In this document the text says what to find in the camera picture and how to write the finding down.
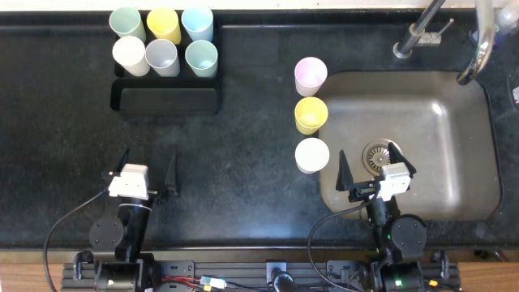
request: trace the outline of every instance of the black countertop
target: black countertop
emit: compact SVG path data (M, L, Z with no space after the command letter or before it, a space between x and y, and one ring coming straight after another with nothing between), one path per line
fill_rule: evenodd
M164 177L178 154L182 194L153 209L147 249L300 247L330 211L319 174L296 167L305 137L294 126L301 98L294 66L321 58L340 71L459 71L474 54L466 37L475 12L440 13L431 30L456 22L437 48L393 56L419 13L385 11L217 12L221 110L214 116L123 117L109 107L114 34L109 13L5 14L0 20L0 248L41 248L50 226L95 195L102 170L131 148L131 162ZM502 204L485 221L428 221L429 247L504 247L519 243L519 37L494 51L478 77L487 90ZM88 247L90 225L115 213L98 199L63 222L51 246ZM315 244L370 248L369 228L336 219Z

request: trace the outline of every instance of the cup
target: cup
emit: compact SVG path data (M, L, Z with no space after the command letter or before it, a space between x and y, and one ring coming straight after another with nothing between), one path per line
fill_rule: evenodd
M170 40L175 45L180 44L182 38L175 9L168 7L153 9L149 12L146 23L156 38Z
M304 97L314 96L328 76L324 62L315 57L304 58L294 70L295 88Z
M193 41L212 41L212 12L207 7L189 8L182 13L182 25Z
M180 73L177 47L168 40L154 40L146 47L146 61L160 76L177 77Z
M146 75L149 72L145 54L144 43L135 36L121 37L112 49L115 61L134 76Z
M330 159L330 151L323 140L307 138L295 149L295 162L304 174L313 174L323 169Z
M328 119L328 107L317 97L305 97L295 106L295 126L304 135L317 132Z
M146 41L143 20L134 7L121 7L112 12L109 24L120 37L138 37L142 42Z
M217 75L218 51L209 41L193 41L186 49L186 61L199 77Z

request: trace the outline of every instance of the black plastic tray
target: black plastic tray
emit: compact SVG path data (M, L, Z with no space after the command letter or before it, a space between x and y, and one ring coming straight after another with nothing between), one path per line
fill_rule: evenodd
M143 24L149 11L141 11ZM145 45L156 40L147 25ZM216 16L213 23L214 38L212 43L218 49L219 27ZM110 108L121 114L138 115L181 115L181 114L216 114L220 105L221 54L218 54L218 71L216 78L200 78L187 64L185 53L192 42L189 34L181 25L182 40L177 46L180 62L180 73L177 77L160 77L153 68L144 76L136 77L128 73L117 62L114 62L114 74L118 77L112 83Z

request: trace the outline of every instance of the chrome faucet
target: chrome faucet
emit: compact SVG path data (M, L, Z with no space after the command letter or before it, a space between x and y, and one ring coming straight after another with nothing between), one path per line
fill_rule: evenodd
M413 53L415 46L440 44L441 34L452 23L452 20L438 33L428 33L425 32L425 29L444 3L445 0L433 0L420 15L418 21L409 26L404 40L393 46L393 53L397 57L408 58ZM476 13L478 14L478 47L467 68L456 77L456 81L460 85L468 84L487 65L494 45L495 25L492 0L475 0L475 3Z

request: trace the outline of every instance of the sink drain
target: sink drain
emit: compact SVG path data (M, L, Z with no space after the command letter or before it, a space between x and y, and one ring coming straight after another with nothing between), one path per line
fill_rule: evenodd
M388 149L388 144L390 142L392 141L388 139L377 139L364 148L362 161L364 162L366 169L372 174L379 175L382 166L390 163Z

